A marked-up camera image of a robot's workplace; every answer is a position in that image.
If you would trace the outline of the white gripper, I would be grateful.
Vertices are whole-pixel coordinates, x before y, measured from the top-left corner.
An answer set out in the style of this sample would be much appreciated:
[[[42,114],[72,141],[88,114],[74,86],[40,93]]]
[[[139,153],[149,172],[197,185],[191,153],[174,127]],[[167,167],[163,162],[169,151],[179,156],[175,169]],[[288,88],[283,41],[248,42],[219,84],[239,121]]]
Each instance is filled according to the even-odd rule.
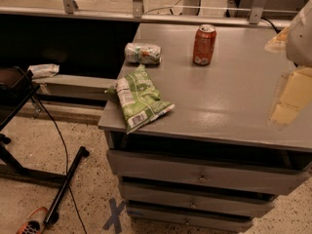
[[[271,53],[286,50],[288,60],[304,65],[283,73],[277,83],[268,121],[287,126],[312,101],[312,0],[294,17],[290,27],[267,42],[264,50]]]

